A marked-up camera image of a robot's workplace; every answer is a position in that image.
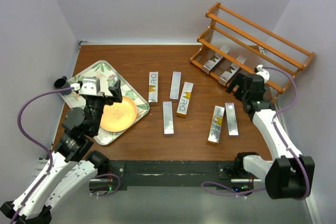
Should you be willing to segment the silver angled R&O box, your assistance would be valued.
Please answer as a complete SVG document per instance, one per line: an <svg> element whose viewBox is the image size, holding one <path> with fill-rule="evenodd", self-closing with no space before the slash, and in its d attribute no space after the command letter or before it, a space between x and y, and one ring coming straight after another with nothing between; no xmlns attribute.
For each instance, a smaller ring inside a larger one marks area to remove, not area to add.
<svg viewBox="0 0 336 224"><path fill-rule="evenodd" d="M206 73L209 74L213 68L215 68L222 60L224 57L218 53L215 53L213 56L211 56L207 62L202 66L202 70Z"/></svg>

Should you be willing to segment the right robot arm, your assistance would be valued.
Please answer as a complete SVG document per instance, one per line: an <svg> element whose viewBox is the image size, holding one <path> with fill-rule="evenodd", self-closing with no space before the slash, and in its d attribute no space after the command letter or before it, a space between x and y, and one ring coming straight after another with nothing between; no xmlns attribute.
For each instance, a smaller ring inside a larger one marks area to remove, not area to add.
<svg viewBox="0 0 336 224"><path fill-rule="evenodd" d="M266 161L255 152L238 153L231 170L239 178L252 174L262 180L272 199L306 199L311 192L315 163L291 142L278 121L274 104L264 98L265 77L259 73L239 73L229 84L243 110L259 130L272 160Z"/></svg>

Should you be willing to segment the silver gold R&O toothpaste box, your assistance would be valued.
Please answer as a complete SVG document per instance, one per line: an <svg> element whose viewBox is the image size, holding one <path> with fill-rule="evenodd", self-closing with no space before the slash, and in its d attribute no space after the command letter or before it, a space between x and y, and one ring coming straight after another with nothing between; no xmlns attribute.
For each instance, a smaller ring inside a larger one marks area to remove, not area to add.
<svg viewBox="0 0 336 224"><path fill-rule="evenodd" d="M148 103L149 105L157 105L158 103L158 84L159 72L149 72L149 92Z"/></svg>

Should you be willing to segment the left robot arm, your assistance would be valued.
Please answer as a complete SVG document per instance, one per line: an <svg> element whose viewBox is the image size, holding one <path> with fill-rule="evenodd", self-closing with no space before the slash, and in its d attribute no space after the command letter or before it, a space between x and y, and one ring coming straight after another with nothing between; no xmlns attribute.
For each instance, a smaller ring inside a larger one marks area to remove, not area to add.
<svg viewBox="0 0 336 224"><path fill-rule="evenodd" d="M106 105L122 102L121 81L101 91L96 77L63 86L55 86L53 93L75 92L85 99L85 107L75 107L66 114L62 124L64 134L54 151L32 138L23 129L22 113L17 116L21 133L43 148L49 159L29 187L14 201L2 204L1 212L11 223L50 223L61 203L75 190L93 178L103 178L109 171L109 159L98 151L90 151L92 138L98 135L103 109Z"/></svg>

